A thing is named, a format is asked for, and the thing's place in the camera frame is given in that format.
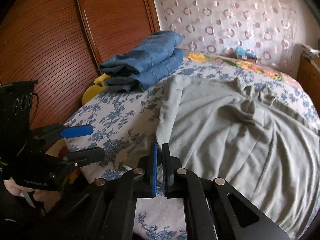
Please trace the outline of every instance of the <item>wrinkled fabric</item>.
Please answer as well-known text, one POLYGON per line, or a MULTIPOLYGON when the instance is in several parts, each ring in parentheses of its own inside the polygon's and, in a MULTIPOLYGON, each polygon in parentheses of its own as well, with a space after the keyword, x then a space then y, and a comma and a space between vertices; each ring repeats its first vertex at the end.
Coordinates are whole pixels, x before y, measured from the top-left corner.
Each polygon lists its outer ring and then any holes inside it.
POLYGON ((154 33, 131 51, 106 60, 99 67, 111 75, 106 87, 129 92, 137 83, 142 91, 157 84, 182 63, 183 51, 175 49, 182 40, 182 35, 172 31, 154 33))
POLYGON ((199 177, 225 178, 291 238, 319 193, 319 131, 267 87, 173 76, 156 136, 199 177))

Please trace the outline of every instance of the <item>black cable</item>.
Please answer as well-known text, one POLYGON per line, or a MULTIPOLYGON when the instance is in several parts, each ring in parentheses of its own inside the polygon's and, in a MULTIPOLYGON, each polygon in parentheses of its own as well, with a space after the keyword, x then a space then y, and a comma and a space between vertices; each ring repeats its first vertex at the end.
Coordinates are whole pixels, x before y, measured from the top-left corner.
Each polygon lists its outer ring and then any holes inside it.
POLYGON ((37 114, 37 111, 38 111, 38 106, 39 106, 39 96, 36 92, 33 92, 32 95, 35 95, 37 97, 37 104, 36 104, 36 109, 35 109, 35 112, 33 113, 33 116, 32 116, 32 119, 30 121, 30 126, 32 125, 33 123, 33 120, 35 119, 36 117, 36 114, 37 114))

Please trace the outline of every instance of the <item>yellow flower print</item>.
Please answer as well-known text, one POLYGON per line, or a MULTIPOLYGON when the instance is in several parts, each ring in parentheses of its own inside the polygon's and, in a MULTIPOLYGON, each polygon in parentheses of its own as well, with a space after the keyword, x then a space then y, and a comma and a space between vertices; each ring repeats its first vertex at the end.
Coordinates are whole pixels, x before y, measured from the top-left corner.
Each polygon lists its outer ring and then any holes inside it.
POLYGON ((194 60, 194 61, 200 61, 205 62, 205 56, 203 54, 196 54, 196 53, 190 53, 188 55, 188 59, 194 60))

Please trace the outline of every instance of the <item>bed sheet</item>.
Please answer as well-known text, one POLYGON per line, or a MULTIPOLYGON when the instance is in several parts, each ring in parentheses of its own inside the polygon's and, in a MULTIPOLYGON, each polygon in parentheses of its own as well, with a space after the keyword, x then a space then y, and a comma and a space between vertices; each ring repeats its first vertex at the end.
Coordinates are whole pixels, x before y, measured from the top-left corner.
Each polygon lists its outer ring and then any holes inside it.
MULTIPOLYGON (((239 77, 256 88, 266 85, 279 101, 320 129, 320 120, 309 96, 284 80, 233 66, 223 60, 200 62, 186 59, 174 74, 217 80, 239 77)), ((102 92, 66 122, 69 126, 91 124, 94 127, 90 136, 67 140, 71 151, 99 146, 106 152, 100 163, 82 168, 89 183, 97 178, 117 179, 127 171, 127 166, 134 167, 140 156, 148 154, 150 143, 155 142, 163 92, 162 82, 143 93, 102 92)), ((318 198, 310 222, 319 206, 318 198)), ((167 200, 163 197, 163 188, 158 186, 156 198, 138 199, 134 231, 145 239, 187 239, 183 216, 182 201, 167 200)), ((290 237, 297 237, 295 232, 287 233, 290 237)))

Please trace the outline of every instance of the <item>yellow cloth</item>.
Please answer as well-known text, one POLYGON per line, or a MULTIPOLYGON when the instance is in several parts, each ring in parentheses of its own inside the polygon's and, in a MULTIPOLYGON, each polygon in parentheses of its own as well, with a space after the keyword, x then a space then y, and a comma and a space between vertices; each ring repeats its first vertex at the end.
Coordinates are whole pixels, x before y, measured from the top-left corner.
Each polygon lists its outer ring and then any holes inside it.
POLYGON ((98 95, 100 92, 105 90, 105 85, 104 82, 105 80, 109 79, 110 76, 107 74, 102 74, 101 76, 97 77, 94 80, 94 85, 89 87, 85 92, 84 95, 82 96, 82 105, 84 106, 86 103, 88 103, 92 98, 94 98, 96 95, 98 95))

